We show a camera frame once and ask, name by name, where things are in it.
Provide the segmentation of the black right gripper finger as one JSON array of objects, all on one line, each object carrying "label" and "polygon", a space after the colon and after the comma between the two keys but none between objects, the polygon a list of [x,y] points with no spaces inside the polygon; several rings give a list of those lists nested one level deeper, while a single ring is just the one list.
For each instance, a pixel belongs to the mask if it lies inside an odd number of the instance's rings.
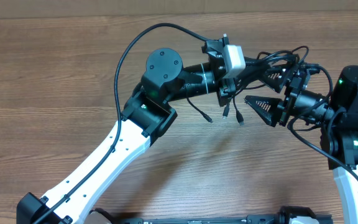
[{"label": "black right gripper finger", "polygon": [[281,99],[247,95],[244,101],[260,116],[265,124],[276,127],[282,115],[282,109],[279,108]]},{"label": "black right gripper finger", "polygon": [[297,66],[291,68],[272,67],[266,70],[259,80],[276,93],[280,93],[284,86],[292,80]]}]

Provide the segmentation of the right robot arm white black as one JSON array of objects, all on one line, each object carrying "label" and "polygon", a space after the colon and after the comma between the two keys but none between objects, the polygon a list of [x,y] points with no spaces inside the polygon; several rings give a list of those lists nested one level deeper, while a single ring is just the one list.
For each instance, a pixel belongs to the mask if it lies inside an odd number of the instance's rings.
[{"label": "right robot arm white black", "polygon": [[265,81],[270,88],[283,90],[284,99],[248,95],[244,101],[267,125],[287,127],[328,159],[344,222],[358,223],[358,65],[344,67],[337,82],[328,78],[327,95],[306,89],[310,77],[319,72],[327,70],[308,63],[297,72],[286,70]]}]

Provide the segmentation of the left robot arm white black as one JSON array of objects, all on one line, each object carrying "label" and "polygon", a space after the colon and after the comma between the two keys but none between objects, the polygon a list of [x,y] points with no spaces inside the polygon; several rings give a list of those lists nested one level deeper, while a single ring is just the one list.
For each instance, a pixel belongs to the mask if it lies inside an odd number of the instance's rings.
[{"label": "left robot arm white black", "polygon": [[177,112],[170,101],[217,92],[219,104],[224,105],[246,68],[242,49],[222,38],[206,41],[202,51],[208,54],[208,62],[184,67],[175,50],[154,50],[108,136],[41,198],[27,193],[17,204],[16,222],[84,223],[118,175],[172,125]]}]

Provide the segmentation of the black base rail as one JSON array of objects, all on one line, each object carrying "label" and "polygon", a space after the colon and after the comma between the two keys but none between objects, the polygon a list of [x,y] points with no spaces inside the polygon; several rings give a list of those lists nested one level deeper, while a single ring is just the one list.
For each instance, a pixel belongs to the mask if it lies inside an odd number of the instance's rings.
[{"label": "black base rail", "polygon": [[245,217],[215,218],[141,218],[135,215],[112,215],[101,208],[90,211],[85,224],[333,224],[331,215],[317,215],[309,207],[282,206],[277,213]]}]

